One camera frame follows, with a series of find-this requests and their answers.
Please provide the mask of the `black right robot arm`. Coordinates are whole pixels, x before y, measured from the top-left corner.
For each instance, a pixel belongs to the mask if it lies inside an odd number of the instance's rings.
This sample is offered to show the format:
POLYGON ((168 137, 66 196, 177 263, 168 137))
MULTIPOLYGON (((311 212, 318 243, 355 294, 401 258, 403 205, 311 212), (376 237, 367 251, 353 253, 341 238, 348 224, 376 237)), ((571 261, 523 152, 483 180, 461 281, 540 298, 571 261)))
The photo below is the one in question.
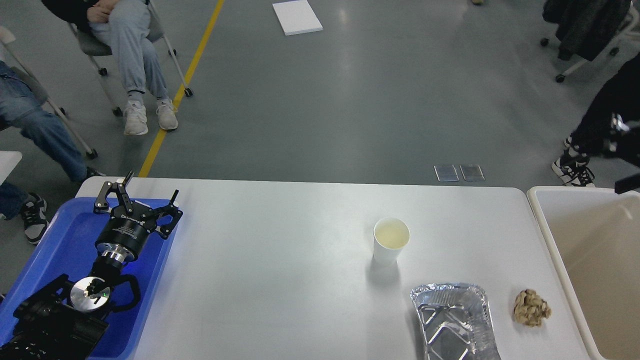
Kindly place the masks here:
MULTIPOLYGON (((605 136, 603 155, 606 158, 619 158, 633 166, 640 166, 640 126, 638 120, 624 122, 621 114, 611 114, 610 129, 605 136)), ((614 192, 623 194, 640 187, 640 174, 636 173, 617 180, 614 192)))

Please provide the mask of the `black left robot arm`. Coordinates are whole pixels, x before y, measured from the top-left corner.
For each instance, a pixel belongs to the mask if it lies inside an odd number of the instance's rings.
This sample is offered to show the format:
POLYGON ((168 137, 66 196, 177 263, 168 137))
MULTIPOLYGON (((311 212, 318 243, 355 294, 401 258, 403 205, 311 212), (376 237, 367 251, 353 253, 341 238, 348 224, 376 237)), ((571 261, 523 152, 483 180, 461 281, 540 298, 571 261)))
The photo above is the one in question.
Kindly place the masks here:
POLYGON ((1 304, 3 360, 125 360, 137 346, 183 216, 170 199, 133 199, 132 178, 74 198, 1 304))

